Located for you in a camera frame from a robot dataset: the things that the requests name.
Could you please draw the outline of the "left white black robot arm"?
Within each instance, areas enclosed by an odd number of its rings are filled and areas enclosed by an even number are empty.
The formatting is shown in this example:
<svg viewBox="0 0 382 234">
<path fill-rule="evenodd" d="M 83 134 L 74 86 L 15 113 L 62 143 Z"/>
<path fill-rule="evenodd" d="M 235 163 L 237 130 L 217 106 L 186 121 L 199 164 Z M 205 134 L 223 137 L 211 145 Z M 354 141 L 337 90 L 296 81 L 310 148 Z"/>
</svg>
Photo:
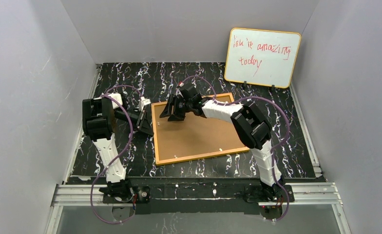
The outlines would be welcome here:
<svg viewBox="0 0 382 234">
<path fill-rule="evenodd" d="M 116 120 L 123 120 L 132 130 L 152 136 L 152 122 L 147 115 L 150 103 L 148 98 L 141 97 L 138 107 L 128 110 L 126 100 L 119 93 L 82 101 L 82 128 L 104 164 L 107 187 L 100 191 L 108 196 L 128 199 L 134 195 L 115 144 Z"/>
</svg>

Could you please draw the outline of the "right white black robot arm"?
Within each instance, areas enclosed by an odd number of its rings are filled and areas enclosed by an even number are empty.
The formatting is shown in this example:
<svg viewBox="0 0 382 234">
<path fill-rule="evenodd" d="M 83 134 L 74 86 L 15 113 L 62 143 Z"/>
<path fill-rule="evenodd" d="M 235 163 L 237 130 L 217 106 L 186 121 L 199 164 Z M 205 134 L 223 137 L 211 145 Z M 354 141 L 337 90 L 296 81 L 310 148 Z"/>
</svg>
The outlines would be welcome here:
<svg viewBox="0 0 382 234">
<path fill-rule="evenodd" d="M 271 124 L 253 102 L 254 96 L 244 97 L 231 103 L 218 101 L 216 96 L 204 97 L 193 85 L 181 83 L 179 94 L 171 94 L 161 112 L 168 121 L 184 121 L 186 113 L 204 118 L 214 118 L 232 123 L 240 141 L 256 158 L 262 190 L 276 197 L 281 193 L 284 181 L 276 167 L 271 147 Z"/>
</svg>

